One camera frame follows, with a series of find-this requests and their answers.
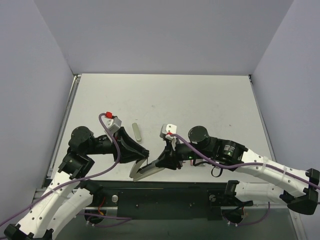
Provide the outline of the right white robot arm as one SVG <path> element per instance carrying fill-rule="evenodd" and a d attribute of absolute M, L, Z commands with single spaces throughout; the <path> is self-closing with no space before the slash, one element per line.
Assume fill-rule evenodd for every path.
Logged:
<path fill-rule="evenodd" d="M 230 180 L 223 192 L 230 205 L 240 202 L 266 201 L 285 204 L 290 210 L 313 215 L 318 206 L 320 172 L 300 170 L 263 157 L 232 140 L 210 136 L 204 126 L 188 132 L 188 140 L 177 134 L 176 127 L 166 125 L 160 132 L 166 142 L 160 156 L 151 162 L 152 169 L 181 169 L 187 160 L 203 160 L 221 170 L 242 173 L 264 182 L 247 183 Z"/>

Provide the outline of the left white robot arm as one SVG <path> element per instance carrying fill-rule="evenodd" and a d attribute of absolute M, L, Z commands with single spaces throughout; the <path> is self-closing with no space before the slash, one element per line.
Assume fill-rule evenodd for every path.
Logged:
<path fill-rule="evenodd" d="M 95 137 L 86 127 L 71 133 L 67 154 L 42 196 L 26 208 L 18 223 L 9 224 L 4 235 L 8 240 L 53 240 L 61 229 L 88 205 L 103 200 L 103 187 L 88 176 L 94 165 L 91 155 L 111 154 L 114 164 L 142 161 L 149 151 L 135 142 L 123 127 L 116 132 Z"/>

